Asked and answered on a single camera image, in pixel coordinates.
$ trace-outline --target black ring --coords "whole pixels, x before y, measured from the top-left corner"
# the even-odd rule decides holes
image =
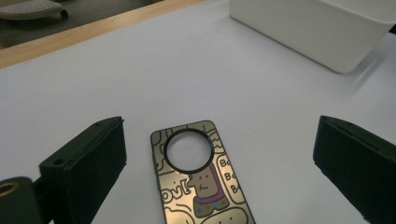
[[[167,153],[168,145],[169,145],[170,141],[175,136],[177,136],[178,134],[186,133],[186,132],[193,132],[193,133],[200,134],[201,136],[203,136],[209,142],[209,145],[210,145],[210,157],[209,157],[209,160],[207,160],[205,165],[203,165],[202,167],[200,167],[198,169],[195,169],[195,170],[190,170],[190,171],[181,170],[181,169],[177,168],[174,164],[172,164],[172,162],[169,161],[168,153]],[[168,139],[166,139],[165,145],[163,147],[163,156],[164,156],[166,162],[168,163],[168,165],[170,165],[174,170],[179,171],[179,172],[184,173],[184,174],[196,174],[196,173],[198,173],[200,171],[203,171],[213,161],[213,157],[215,156],[215,149],[213,147],[212,139],[210,139],[210,137],[206,133],[204,133],[204,132],[202,132],[200,130],[197,130],[197,129],[187,128],[187,129],[182,129],[182,130],[179,130],[179,131],[176,131],[176,132],[172,133],[168,137]]]

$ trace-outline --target purple cartoon character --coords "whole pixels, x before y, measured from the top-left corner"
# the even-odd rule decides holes
[[[215,165],[210,163],[204,170],[189,175],[187,186],[195,187],[196,196],[193,199],[194,214],[197,217],[207,217],[214,210],[222,210],[230,205],[219,182]]]

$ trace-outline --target white table surface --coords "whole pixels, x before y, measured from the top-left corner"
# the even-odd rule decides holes
[[[257,223],[366,223],[317,168],[320,115],[396,144],[396,36],[338,75],[208,0],[0,70],[0,179],[121,115],[128,165],[93,223],[164,223],[149,137],[211,119]]]

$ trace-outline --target wooden table edge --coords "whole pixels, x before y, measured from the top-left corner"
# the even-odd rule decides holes
[[[17,46],[0,50],[0,69],[64,49],[141,21],[195,5],[205,0],[164,0],[146,7],[95,21],[55,35],[49,35]]]

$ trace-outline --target cartoon illustration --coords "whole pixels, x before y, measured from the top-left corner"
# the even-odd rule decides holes
[[[217,165],[219,175],[221,176],[222,183],[224,183],[224,188],[229,195],[229,199],[236,204],[245,203],[245,197],[242,194],[231,163],[225,154],[218,156]]]
[[[167,223],[195,223],[188,213],[181,210],[172,210],[169,207],[165,208],[165,216]]]
[[[189,175],[187,186],[195,187],[196,196],[193,199],[194,214],[197,217],[207,217],[216,210],[222,210],[230,205],[219,182],[215,165],[210,163],[204,170]]]
[[[205,219],[202,224],[248,224],[248,215],[241,208],[230,208]]]

